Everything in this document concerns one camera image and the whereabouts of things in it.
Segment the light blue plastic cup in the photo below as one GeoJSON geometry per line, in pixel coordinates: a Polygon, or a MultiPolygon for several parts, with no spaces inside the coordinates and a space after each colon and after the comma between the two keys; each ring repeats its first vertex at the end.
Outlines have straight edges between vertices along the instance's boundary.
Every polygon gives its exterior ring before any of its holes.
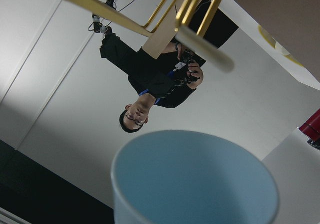
{"type": "Polygon", "coordinates": [[[117,224],[270,224],[275,181],[241,146],[193,131],[136,137],[111,168],[117,224]]]}

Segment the standing person in black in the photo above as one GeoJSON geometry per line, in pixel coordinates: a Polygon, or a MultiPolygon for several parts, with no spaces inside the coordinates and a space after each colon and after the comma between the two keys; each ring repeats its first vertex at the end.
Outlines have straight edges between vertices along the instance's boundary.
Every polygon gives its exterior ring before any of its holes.
{"type": "Polygon", "coordinates": [[[121,128],[127,133],[139,131],[148,122],[153,106],[176,108],[203,81],[201,67],[205,60],[173,39],[159,57],[154,59],[143,49],[134,51],[115,33],[104,35],[100,55],[128,75],[138,98],[127,104],[119,116],[121,128]]]}

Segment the black foam board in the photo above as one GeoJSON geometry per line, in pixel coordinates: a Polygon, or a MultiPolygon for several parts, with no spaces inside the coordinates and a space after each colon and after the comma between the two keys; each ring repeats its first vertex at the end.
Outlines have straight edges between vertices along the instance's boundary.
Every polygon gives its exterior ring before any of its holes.
{"type": "MultiPolygon", "coordinates": [[[[210,0],[201,0],[189,23],[189,28],[197,32],[209,6],[210,0]]],[[[238,26],[218,9],[204,35],[204,39],[220,48],[237,30],[238,26]]]]}

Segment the yellow rimmed bowl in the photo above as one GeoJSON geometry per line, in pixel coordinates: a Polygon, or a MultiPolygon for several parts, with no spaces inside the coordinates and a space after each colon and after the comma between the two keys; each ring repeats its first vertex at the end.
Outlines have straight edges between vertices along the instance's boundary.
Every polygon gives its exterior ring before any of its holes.
{"type": "Polygon", "coordinates": [[[303,67],[303,65],[296,60],[279,42],[277,42],[272,35],[270,35],[261,25],[257,26],[260,35],[263,39],[278,53],[286,57],[288,60],[303,67]]]}

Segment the red thermos bottle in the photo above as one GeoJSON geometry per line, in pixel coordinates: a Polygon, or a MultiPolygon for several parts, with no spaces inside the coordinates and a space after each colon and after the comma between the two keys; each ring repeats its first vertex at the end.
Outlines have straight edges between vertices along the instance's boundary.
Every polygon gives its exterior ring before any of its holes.
{"type": "Polygon", "coordinates": [[[308,137],[307,143],[317,150],[320,149],[320,110],[318,109],[299,128],[308,137]]]}

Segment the wooden plank post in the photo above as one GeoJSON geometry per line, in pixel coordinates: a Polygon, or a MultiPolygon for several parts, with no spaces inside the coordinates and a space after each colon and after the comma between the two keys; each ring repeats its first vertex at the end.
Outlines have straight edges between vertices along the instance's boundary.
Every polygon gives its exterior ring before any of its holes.
{"type": "Polygon", "coordinates": [[[142,46],[143,50],[156,59],[174,36],[188,47],[203,38],[211,22],[208,14],[200,20],[195,32],[188,26],[200,1],[173,0],[155,25],[151,37],[142,46]]]}

